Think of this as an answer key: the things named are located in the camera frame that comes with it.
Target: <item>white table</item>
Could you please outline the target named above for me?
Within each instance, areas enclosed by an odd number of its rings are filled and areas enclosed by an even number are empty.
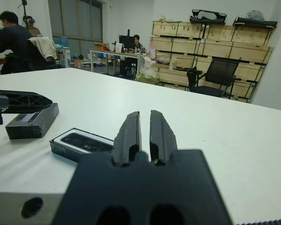
[[[0,192],[63,193],[76,163],[52,154],[49,140],[70,128],[113,139],[140,111],[149,150],[152,109],[180,149],[202,149],[235,224],[281,218],[281,111],[66,68],[1,75],[0,89],[34,91],[59,104],[42,139],[10,141],[0,126]]]
[[[112,52],[112,51],[101,51],[101,50],[96,50],[96,49],[90,49],[89,54],[91,55],[90,57],[90,71],[94,71],[94,62],[93,62],[93,53],[103,53],[106,54],[106,58],[108,60],[108,55],[117,55],[117,56],[122,56],[122,57],[129,57],[129,58],[134,58],[137,59],[137,55],[135,53],[126,53],[126,52]],[[114,59],[114,73],[116,73],[116,59]]]

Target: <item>window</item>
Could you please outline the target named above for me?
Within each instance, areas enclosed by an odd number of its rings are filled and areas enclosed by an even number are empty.
[[[96,0],[49,0],[53,40],[69,40],[71,56],[87,57],[94,42],[102,42],[102,3]]]

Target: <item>floor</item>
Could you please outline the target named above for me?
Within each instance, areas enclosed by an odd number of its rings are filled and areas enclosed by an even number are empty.
[[[85,70],[85,71],[90,71],[90,66],[89,65],[83,65],[81,69]],[[119,70],[120,70],[120,68],[116,67],[116,74],[115,74],[113,64],[109,64],[108,65],[108,74],[107,74],[107,67],[106,66],[105,67],[94,67],[95,73],[105,74],[105,75],[109,75],[109,76],[116,76],[116,77],[127,79],[127,80],[134,80],[135,79],[135,76],[133,74],[134,69],[132,69],[132,74],[128,74],[127,76],[120,75]]]

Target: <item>black box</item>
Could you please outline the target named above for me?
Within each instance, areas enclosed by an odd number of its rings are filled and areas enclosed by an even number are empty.
[[[59,114],[57,103],[32,114],[19,114],[5,126],[9,139],[44,137]]]

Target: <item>person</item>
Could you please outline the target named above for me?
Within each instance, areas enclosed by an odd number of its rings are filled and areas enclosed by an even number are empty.
[[[8,57],[0,59],[0,64],[4,64],[2,73],[30,71],[27,40],[32,35],[18,24],[18,17],[13,12],[4,11],[0,14],[0,20],[4,27],[0,32],[0,53],[7,49],[13,51]]]
[[[35,22],[36,21],[30,15],[27,16],[28,30],[34,38],[42,35],[39,29],[33,26]]]
[[[134,35],[134,45],[141,53],[146,53],[146,49],[140,43],[140,36],[138,34]]]

